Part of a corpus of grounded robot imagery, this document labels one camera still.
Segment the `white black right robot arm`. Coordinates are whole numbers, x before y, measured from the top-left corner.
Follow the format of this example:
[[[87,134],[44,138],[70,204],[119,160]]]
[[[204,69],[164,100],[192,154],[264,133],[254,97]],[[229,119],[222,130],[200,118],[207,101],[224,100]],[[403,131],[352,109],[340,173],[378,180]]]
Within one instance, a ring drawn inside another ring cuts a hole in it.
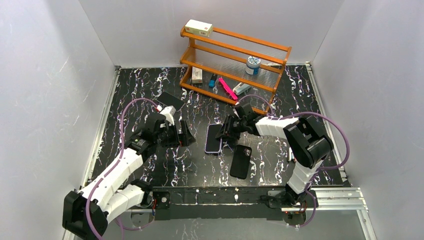
[[[294,205],[304,200],[324,159],[334,144],[316,123],[316,112],[299,112],[286,117],[274,117],[255,112],[250,104],[237,104],[226,116],[215,135],[218,140],[239,140],[247,132],[260,137],[284,138],[296,163],[281,197],[283,204]]]

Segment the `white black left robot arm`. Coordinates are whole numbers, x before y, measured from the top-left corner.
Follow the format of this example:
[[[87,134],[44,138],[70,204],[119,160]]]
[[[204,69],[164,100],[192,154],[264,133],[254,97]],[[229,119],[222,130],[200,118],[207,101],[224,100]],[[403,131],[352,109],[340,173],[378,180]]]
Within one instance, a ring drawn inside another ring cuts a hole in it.
[[[151,192],[149,183],[134,180],[121,185],[158,147],[188,147],[196,142],[186,120],[178,130],[170,113],[152,113],[130,137],[114,161],[89,185],[72,190],[64,198],[62,227],[83,240],[101,240],[110,222],[143,202]]]

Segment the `black phone case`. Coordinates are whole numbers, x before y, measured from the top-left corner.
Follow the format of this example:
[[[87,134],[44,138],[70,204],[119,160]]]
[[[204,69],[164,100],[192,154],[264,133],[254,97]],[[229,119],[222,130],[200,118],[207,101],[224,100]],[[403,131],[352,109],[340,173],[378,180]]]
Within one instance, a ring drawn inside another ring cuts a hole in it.
[[[237,145],[231,162],[229,174],[241,180],[247,178],[249,165],[252,156],[252,148],[245,145]]]

